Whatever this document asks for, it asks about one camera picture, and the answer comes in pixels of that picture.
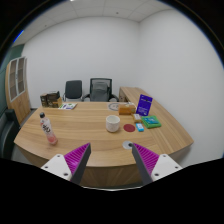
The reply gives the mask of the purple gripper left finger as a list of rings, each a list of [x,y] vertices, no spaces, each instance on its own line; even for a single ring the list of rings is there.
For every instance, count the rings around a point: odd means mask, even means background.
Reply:
[[[71,182],[77,185],[80,184],[85,171],[86,164],[91,154],[91,144],[84,144],[69,153],[64,158],[71,171]]]

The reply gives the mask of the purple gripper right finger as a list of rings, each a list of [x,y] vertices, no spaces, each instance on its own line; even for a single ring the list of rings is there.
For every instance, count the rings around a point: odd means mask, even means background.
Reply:
[[[159,159],[159,155],[136,143],[132,144],[132,154],[140,172],[143,185],[152,183],[151,174]]]

